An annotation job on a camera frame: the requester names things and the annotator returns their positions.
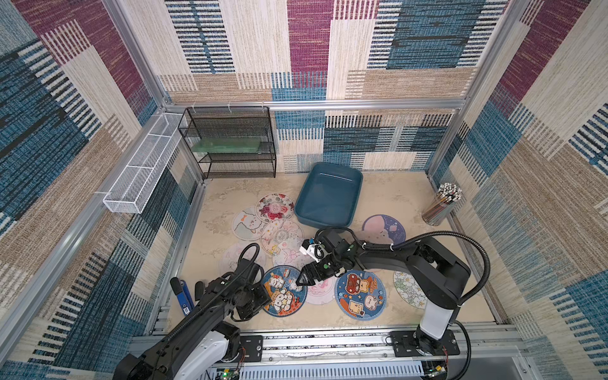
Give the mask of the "white pink bunny coaster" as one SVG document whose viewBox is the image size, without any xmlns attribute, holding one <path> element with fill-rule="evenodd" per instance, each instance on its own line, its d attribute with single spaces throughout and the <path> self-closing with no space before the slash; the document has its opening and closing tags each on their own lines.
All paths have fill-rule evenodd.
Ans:
<svg viewBox="0 0 608 380">
<path fill-rule="evenodd" d="M 297 269 L 302 269 L 306 264 L 313 263 L 311 256 L 300 252 L 302 240 L 287 240 L 283 242 L 279 253 L 272 258 L 275 266 L 288 265 Z"/>
</svg>

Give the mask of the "pink kitty ring coaster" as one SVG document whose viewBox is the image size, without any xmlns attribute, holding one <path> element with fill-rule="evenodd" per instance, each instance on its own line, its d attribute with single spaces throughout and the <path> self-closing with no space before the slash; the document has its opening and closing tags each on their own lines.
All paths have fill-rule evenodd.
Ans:
<svg viewBox="0 0 608 380">
<path fill-rule="evenodd" d="M 331 303 L 335 299 L 336 282 L 337 278 L 331 277 L 308 287 L 306 303 L 317 306 Z"/>
</svg>

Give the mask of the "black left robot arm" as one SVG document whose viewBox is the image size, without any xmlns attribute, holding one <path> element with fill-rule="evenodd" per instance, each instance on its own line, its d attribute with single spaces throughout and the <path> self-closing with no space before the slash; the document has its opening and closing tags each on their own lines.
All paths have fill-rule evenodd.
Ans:
<svg viewBox="0 0 608 380">
<path fill-rule="evenodd" d="M 225 318 L 238 314 L 235 321 L 249 321 L 271 302 L 264 269 L 256 263 L 260 250 L 257 243 L 247 245 L 233 272 L 212 280 L 194 309 L 156 345 L 138 357 L 126 355 L 113 377 L 196 379 L 218 361 L 237 359 L 240 330 Z"/>
</svg>

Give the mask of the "white butterfly coaster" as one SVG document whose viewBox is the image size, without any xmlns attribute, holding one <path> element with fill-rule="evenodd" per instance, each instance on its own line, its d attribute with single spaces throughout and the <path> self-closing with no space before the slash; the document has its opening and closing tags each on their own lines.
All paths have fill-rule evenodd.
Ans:
<svg viewBox="0 0 608 380">
<path fill-rule="evenodd" d="M 236 270 L 238 266 L 238 258 L 240 257 L 242 251 L 245 247 L 247 247 L 248 244 L 248 242 L 239 242 L 232 245 L 229 249 L 226 250 L 218 266 L 221 274 L 224 274 L 226 272 L 233 272 Z M 259 266 L 261 266 L 263 269 L 266 269 L 267 255 L 263 250 L 260 250 L 255 262 L 259 264 Z"/>
</svg>

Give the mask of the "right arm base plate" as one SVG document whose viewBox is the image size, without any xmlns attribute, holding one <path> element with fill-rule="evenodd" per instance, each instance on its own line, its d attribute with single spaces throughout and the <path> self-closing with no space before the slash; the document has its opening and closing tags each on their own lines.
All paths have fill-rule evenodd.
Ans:
<svg viewBox="0 0 608 380">
<path fill-rule="evenodd" d="M 417 330 L 398 330 L 389 334 L 389 344 L 396 357 L 458 356 L 461 350 L 452 330 L 439 340 Z"/>
</svg>

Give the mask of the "blue red cartoon coaster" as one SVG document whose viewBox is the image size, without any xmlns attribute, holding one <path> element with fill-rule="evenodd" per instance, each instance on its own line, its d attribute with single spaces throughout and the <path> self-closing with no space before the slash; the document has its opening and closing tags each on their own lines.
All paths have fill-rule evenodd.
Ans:
<svg viewBox="0 0 608 380">
<path fill-rule="evenodd" d="M 371 321 L 387 309 L 386 288 L 372 272 L 346 272 L 337 278 L 334 293 L 338 307 L 358 321 Z"/>
</svg>

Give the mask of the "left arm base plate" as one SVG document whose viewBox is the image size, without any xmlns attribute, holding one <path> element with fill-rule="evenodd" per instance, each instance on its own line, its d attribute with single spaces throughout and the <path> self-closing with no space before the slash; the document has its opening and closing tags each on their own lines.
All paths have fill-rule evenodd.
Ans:
<svg viewBox="0 0 608 380">
<path fill-rule="evenodd" d="M 264 337 L 262 335 L 241 336 L 237 346 L 238 356 L 233 363 L 260 363 L 262 361 Z"/>
</svg>

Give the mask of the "blue cartoon animals coaster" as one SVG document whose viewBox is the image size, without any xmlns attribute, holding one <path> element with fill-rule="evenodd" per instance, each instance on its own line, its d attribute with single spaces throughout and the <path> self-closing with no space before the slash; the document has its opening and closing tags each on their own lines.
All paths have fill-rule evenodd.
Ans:
<svg viewBox="0 0 608 380">
<path fill-rule="evenodd" d="M 299 286 L 296 280 L 299 269 L 280 265 L 271 268 L 262 280 L 271 301 L 264 311 L 276 318 L 285 318 L 298 312 L 307 299 L 307 287 Z"/>
</svg>

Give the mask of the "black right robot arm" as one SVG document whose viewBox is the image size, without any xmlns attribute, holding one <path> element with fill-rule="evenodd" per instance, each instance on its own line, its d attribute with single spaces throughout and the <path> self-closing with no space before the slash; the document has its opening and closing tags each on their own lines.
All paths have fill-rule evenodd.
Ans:
<svg viewBox="0 0 608 380">
<path fill-rule="evenodd" d="M 478 283 L 465 291 L 471 269 L 436 238 L 447 236 L 469 243 L 481 256 L 483 272 Z M 427 298 L 421 322 L 413 333 L 414 347 L 421 356 L 431 356 L 447 346 L 442 342 L 448 327 L 456 322 L 459 309 L 480 292 L 489 280 L 491 262 L 480 243 L 454 231 L 432 231 L 397 245 L 359 239 L 346 227 L 326 227 L 302 243 L 313 250 L 314 262 L 300 270 L 299 287 L 312 287 L 351 270 L 391 270 L 410 274 Z"/>
</svg>

